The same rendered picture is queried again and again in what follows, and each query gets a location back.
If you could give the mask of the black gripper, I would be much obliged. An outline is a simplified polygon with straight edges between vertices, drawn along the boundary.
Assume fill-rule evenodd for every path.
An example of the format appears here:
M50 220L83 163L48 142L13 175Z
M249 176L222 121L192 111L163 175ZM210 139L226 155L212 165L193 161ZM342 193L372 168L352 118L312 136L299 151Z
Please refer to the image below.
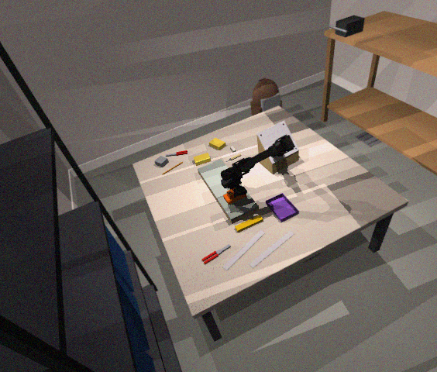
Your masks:
M238 196L240 196L240 195L246 195L246 193L247 193L247 190L244 188L244 187L242 187L242 186L240 186L240 184L242 184L242 182L241 182L241 178L243 178L243 176L239 176L239 177L233 177L233 179L235 180L235 186L232 186L231 188L230 188L230 190L231 189L233 189L233 188L235 188L235 189L233 189L233 191L234 191L234 198L238 195Z

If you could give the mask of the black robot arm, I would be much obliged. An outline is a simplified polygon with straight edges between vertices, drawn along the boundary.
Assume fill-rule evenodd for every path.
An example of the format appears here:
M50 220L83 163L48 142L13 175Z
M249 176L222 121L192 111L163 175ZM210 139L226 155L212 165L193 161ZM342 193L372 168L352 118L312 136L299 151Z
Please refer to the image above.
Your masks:
M278 141L280 140L280 141ZM247 157L238 160L232 167L229 167L221 172L221 183L224 188L231 188L235 186L235 180L233 177L243 176L244 174L249 173L250 169L255 166L255 164L259 163L262 160L265 160L268 157L275 156L283 156L285 153L294 149L295 145L290 135L282 136L277 139L273 146L268 147L267 150L264 150L262 153L257 154L254 157ZM286 152L287 151L287 152ZM244 172L244 173L243 173Z

